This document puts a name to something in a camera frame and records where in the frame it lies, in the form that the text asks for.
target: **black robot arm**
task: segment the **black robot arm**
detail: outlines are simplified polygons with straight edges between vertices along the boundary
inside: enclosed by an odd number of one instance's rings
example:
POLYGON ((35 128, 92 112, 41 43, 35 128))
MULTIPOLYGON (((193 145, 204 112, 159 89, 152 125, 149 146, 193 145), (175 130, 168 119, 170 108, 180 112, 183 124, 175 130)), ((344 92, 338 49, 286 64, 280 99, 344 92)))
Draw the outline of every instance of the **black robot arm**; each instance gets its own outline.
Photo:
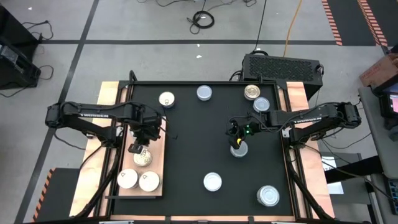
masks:
POLYGON ((81 118, 111 118, 122 124, 128 124, 136 140, 129 152, 141 153, 142 146, 150 140, 160 138, 161 115, 146 111, 146 106, 137 103, 118 105, 90 105, 75 102, 57 103, 48 107, 45 124, 50 128, 72 128, 83 134, 92 134, 106 147, 118 147, 121 141, 116 136, 115 127, 101 127, 81 118))
POLYGON ((290 146, 296 146, 307 142, 309 139, 318 140, 325 137, 326 132, 335 128, 356 128, 361 124, 361 117, 358 109, 351 103, 324 103, 317 107, 294 111, 266 111, 258 118, 255 115, 246 117, 232 117, 230 119, 232 128, 227 131, 229 143, 239 149, 246 136, 254 135, 258 132, 283 132, 283 137, 289 139, 290 146), (239 125, 236 118, 247 119, 245 124, 239 125), (313 122, 306 128, 292 128, 293 124, 313 122))

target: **metal frame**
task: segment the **metal frame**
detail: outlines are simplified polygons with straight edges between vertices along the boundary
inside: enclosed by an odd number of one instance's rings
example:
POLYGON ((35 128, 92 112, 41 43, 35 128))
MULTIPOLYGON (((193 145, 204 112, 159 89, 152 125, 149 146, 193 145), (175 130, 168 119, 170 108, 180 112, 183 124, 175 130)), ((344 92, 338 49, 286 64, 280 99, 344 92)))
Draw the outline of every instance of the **metal frame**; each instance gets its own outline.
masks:
MULTIPOLYGON (((225 81, 222 81, 222 82, 190 82, 190 81, 187 81, 187 82, 147 82, 147 81, 140 82, 140 81, 137 81, 134 74, 131 74, 129 81, 119 81, 118 94, 117 94, 116 101, 120 101, 121 93, 125 87, 127 87, 126 101, 130 101, 132 98, 132 94, 134 93, 134 85, 202 85, 202 84, 209 84, 209 85, 211 85, 211 84, 214 84, 214 85, 249 85, 249 84, 272 85, 274 87, 274 94, 276 97, 276 103, 277 103, 278 110, 281 109, 281 102, 280 102, 280 98, 279 98, 278 87, 275 82, 262 82, 262 83, 258 83, 255 81, 254 82, 228 82, 228 81, 227 82, 225 82, 225 81)), ((289 101, 289 96, 288 96, 286 90, 284 90, 284 96, 285 96, 286 107, 290 111, 291 110, 290 101, 289 101)), ((124 127, 124 129, 123 129, 124 135, 126 135, 126 133, 127 133, 126 130, 127 130, 126 127, 124 127)), ((283 147, 285 147, 286 142, 282 141, 282 145, 283 145, 283 147)), ((125 147, 126 147, 126 138, 123 138, 122 149, 124 149, 125 147)), ((296 152, 296 153, 297 153, 297 158, 298 158, 297 159, 297 161, 298 161, 297 167, 299 169, 299 175, 300 175, 303 183, 305 184, 305 177, 303 175, 303 167, 302 167, 302 163, 301 163, 300 152, 296 152)), ((101 171, 101 179, 103 179, 103 177, 107 173, 110 155, 111 155, 111 150, 107 149, 106 157, 104 159, 104 166, 101 171)), ((119 160, 115 161, 115 162, 118 162, 118 171, 120 171, 122 168, 123 157, 124 157, 124 153, 121 153, 119 160)), ((300 218, 300 212, 299 212, 299 205, 297 203, 298 198, 297 198, 297 193, 296 193, 296 189, 295 189, 295 182, 293 181, 293 179, 291 178, 291 176, 289 175, 288 172, 287 172, 287 178, 290 183, 289 188, 290 188, 290 197, 292 199, 292 210, 294 213, 294 217, 297 219, 297 218, 300 218)), ((116 197, 117 197, 116 194, 118 193, 118 190, 119 190, 119 187, 116 184, 116 179, 113 179, 110 183, 109 195, 106 197, 108 199, 108 203, 106 206, 106 216, 107 217, 110 217, 110 215, 113 214, 114 199, 116 199, 116 197)), ((306 206, 306 210, 307 210, 307 207, 309 208, 307 201, 305 201, 305 204, 307 205, 306 206)), ((99 215, 100 206, 101 206, 101 202, 99 202, 95 208, 96 209, 95 211, 98 211, 98 213, 95 213, 95 215, 99 215)), ((310 214, 312 217, 310 209, 307 211, 307 213, 308 213, 307 216, 310 214)), ((142 220, 142 221, 138 220, 138 221, 135 221, 134 223, 136 223, 136 222, 137 223, 138 222, 139 223, 153 223, 153 221, 154 220, 142 220)), ((178 223, 193 223, 192 221, 177 221, 177 222, 178 223)), ((228 222, 222 222, 222 223, 238 223, 238 222, 228 221, 228 222)))

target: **gray floor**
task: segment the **gray floor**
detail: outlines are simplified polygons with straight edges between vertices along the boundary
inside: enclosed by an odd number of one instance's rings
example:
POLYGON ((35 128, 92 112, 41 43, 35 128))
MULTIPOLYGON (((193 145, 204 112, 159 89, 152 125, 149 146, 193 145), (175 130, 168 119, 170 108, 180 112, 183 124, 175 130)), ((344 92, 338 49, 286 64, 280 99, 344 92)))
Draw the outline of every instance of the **gray floor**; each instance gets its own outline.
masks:
MULTIPOLYGON (((256 39, 262 4, 247 8, 242 1, 216 8, 211 13, 216 25, 189 33, 186 17, 201 9, 202 2, 179 2, 161 8, 154 0, 139 4, 135 0, 100 0, 88 39, 101 40, 164 40, 164 39, 256 39)), ((0 0, 21 22, 49 20, 54 40, 78 40, 81 37, 93 0, 0 0)), ((209 0, 209 8, 218 4, 209 0)), ((268 0, 261 39, 284 40, 298 1, 268 0)), ((49 36, 48 27, 35 28, 49 36)), ((292 40, 333 40, 321 1, 304 0, 292 29, 292 40)), ((70 89, 68 101, 96 103, 102 81, 127 80, 134 70, 139 80, 227 80, 253 45, 85 45, 70 89)), ((283 45, 260 45, 270 55, 281 56, 283 45)), ((51 65, 55 69, 51 80, 41 80, 38 88, 21 92, 12 98, 0 98, 0 204, 2 223, 13 223, 33 167, 42 147, 47 128, 44 125, 46 107, 56 103, 76 45, 41 45, 34 58, 36 65, 51 65)), ((324 86, 318 104, 327 101, 358 102, 358 76, 383 56, 380 47, 340 47, 337 45, 290 45, 287 57, 316 59, 325 66, 324 86)), ((43 70, 43 76, 49 75, 43 70)), ((310 101, 315 105, 315 98, 310 101)), ((344 130, 330 138, 334 146, 346 146, 367 135, 366 119, 354 130, 344 130)), ((71 130, 59 130, 58 135, 79 146, 85 137, 71 130)), ((319 143, 322 151, 327 151, 319 143)), ((376 154, 371 138, 339 152, 359 152, 363 157, 376 154)), ((53 167, 78 167, 83 152, 53 140, 44 168, 39 177, 25 221, 30 221, 39 199, 45 176, 53 167)), ((334 205, 336 215, 345 220, 368 220, 363 206, 334 205)))

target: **white container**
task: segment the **white container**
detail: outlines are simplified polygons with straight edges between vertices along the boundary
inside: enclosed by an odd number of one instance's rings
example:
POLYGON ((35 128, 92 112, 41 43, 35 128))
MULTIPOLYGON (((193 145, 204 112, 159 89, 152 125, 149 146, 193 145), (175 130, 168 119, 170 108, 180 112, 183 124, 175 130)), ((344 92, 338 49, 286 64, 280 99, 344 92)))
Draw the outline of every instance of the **white container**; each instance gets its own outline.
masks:
POLYGON ((267 207, 275 206, 279 202, 279 192, 273 186, 263 186, 257 191, 257 201, 267 207))
POLYGON ((118 175, 118 185, 123 189, 133 189, 137 187, 138 173, 133 169, 124 169, 118 175))
POLYGON ((134 153, 133 160, 137 166, 145 167, 152 162, 152 154, 147 149, 142 149, 140 154, 134 153))
POLYGON ((247 100, 254 100, 260 96, 260 88, 256 85, 248 85, 244 88, 244 97, 247 100))
POLYGON ((242 157, 244 157, 247 153, 248 153, 248 151, 249 151, 249 146, 248 146, 248 144, 246 144, 246 142, 242 142, 241 143, 241 145, 240 145, 240 147, 239 147, 239 149, 234 149, 232 146, 231 146, 231 153, 232 153, 232 155, 234 156, 234 157, 237 157, 237 158, 242 158, 242 157))
POLYGON ((223 184, 223 181, 221 180, 220 175, 218 175, 215 172, 210 172, 203 179, 203 184, 205 185, 208 191, 215 192, 218 189, 220 189, 221 184, 223 184))
POLYGON ((174 94, 171 92, 164 92, 160 94, 159 96, 159 103, 164 107, 164 108, 171 108, 173 107, 175 102, 175 97, 174 94))
POLYGON ((257 113, 267 111, 269 109, 269 101, 264 97, 258 97, 254 100, 253 108, 257 113))
POLYGON ((153 171, 145 172, 139 178, 139 187, 145 192, 153 192, 158 188, 159 185, 160 185, 160 178, 153 171))
POLYGON ((212 93, 213 93, 213 91, 211 90, 211 88, 206 85, 199 86, 199 88, 197 90, 197 96, 198 96, 199 100, 202 100, 202 101, 210 100, 212 93))

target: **white can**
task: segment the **white can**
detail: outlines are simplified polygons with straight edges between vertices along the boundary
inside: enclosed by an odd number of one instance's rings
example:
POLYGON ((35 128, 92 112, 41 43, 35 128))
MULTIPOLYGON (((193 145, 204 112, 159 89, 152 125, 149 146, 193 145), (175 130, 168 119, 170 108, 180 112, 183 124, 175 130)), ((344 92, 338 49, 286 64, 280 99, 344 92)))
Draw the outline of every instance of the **white can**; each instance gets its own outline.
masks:
POLYGON ((234 148, 231 146, 230 151, 231 151, 231 153, 232 153, 232 155, 233 155, 234 157, 242 158, 242 157, 244 157, 244 156, 248 153, 248 151, 249 151, 249 146, 248 146, 248 144, 246 144, 246 142, 243 141, 243 142, 241 143, 239 149, 234 149, 234 148))
POLYGON ((257 201, 267 207, 275 206, 279 202, 279 192, 273 186, 263 186, 257 191, 257 201))
POLYGON ((118 185, 123 189, 137 187, 138 173, 133 169, 124 169, 118 175, 118 185))
POLYGON ((256 85, 248 85, 244 88, 244 97, 247 100, 254 100, 260 96, 260 88, 256 85))
POLYGON ((199 100, 202 100, 202 101, 210 100, 212 93, 213 93, 213 91, 211 90, 210 86, 206 86, 206 85, 199 86, 199 88, 197 90, 197 96, 198 96, 199 100))
POLYGON ((142 149, 140 154, 134 153, 133 160, 137 166, 145 167, 152 162, 152 154, 148 149, 142 149))
POLYGON ((143 173, 139 178, 139 187, 145 192, 153 192, 160 185, 160 177, 153 171, 143 173))
POLYGON ((160 94, 159 96, 159 103, 164 107, 164 108, 171 108, 174 105, 175 102, 175 97, 174 94, 171 92, 164 92, 160 94))
POLYGON ((260 111, 261 112, 267 111, 269 109, 269 101, 267 99, 265 99, 264 97, 257 97, 254 100, 253 109, 257 113, 260 113, 260 111))
POLYGON ((203 179, 203 184, 208 191, 215 192, 220 189, 221 185, 223 184, 223 180, 221 180, 220 175, 217 173, 210 172, 203 179))

